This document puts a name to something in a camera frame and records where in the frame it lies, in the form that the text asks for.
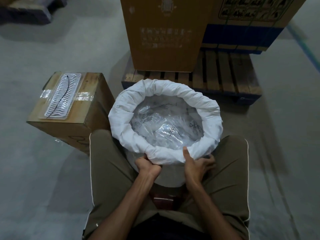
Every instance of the clear plastic bag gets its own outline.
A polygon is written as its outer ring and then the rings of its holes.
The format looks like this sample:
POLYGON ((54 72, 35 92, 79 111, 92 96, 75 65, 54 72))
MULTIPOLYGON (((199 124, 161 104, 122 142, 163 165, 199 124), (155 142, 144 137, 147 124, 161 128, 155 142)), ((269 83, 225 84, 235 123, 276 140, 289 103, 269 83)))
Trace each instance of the clear plastic bag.
POLYGON ((146 97, 133 113, 133 131, 152 146, 181 149, 204 135, 197 110, 177 96, 146 97))

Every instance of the packing tape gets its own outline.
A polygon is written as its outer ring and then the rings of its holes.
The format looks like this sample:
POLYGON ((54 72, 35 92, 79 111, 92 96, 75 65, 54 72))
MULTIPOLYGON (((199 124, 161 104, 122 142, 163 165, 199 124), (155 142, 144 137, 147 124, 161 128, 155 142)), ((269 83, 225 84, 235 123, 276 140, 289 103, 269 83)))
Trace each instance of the packing tape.
MULTIPOLYGON (((43 90, 40 98, 47 99, 49 98, 52 90, 47 89, 43 90)), ((94 96, 90 95, 90 92, 78 92, 75 96, 75 101, 92 101, 94 96)))

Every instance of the black cable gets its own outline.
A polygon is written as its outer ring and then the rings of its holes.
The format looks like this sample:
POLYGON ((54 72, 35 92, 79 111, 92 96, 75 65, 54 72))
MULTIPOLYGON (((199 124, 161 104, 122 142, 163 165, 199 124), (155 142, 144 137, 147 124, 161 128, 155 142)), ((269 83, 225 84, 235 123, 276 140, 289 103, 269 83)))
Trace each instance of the black cable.
POLYGON ((68 92, 68 90, 69 90, 69 85, 70 85, 69 76, 67 76, 66 78, 68 79, 68 87, 67 87, 67 89, 66 89, 66 92, 65 92, 64 95, 61 97, 61 99, 60 99, 59 102, 57 103, 56 107, 54 108, 54 110, 50 113, 50 115, 49 115, 47 118, 49 118, 49 117, 54 113, 54 111, 57 109, 59 103, 60 103, 61 100, 64 98, 64 96, 66 96, 66 94, 67 94, 67 92, 68 92))

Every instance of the forearm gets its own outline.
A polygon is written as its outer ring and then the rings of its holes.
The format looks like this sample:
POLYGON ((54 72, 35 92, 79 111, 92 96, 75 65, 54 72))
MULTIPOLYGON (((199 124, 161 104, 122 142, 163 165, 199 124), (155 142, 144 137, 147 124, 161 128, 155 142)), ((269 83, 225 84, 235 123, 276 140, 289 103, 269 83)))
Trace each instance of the forearm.
POLYGON ((89 240, 126 239, 152 184, 150 176, 139 174, 120 205, 100 224, 89 240))
POLYGON ((217 206, 212 202, 201 184, 192 187, 191 195, 204 219, 207 230, 214 240, 241 240, 242 238, 226 221, 217 206))

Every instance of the hand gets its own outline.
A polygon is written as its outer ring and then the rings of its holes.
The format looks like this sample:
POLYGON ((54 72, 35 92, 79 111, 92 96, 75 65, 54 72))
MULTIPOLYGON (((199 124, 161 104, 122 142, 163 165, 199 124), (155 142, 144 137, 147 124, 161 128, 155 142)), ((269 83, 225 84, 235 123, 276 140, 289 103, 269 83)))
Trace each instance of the hand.
POLYGON ((147 158, 146 154, 143 157, 139 157, 135 164, 139 169, 139 174, 143 176, 151 176, 153 181, 159 176, 161 172, 161 166, 152 164, 147 158))
POLYGON ((201 186, 201 181, 204 174, 215 167, 215 159, 210 154, 210 158, 199 158, 193 160, 190 157, 187 147, 183 147, 183 156, 186 159, 184 165, 184 174, 186 177, 186 187, 189 191, 194 190, 198 186, 201 186))

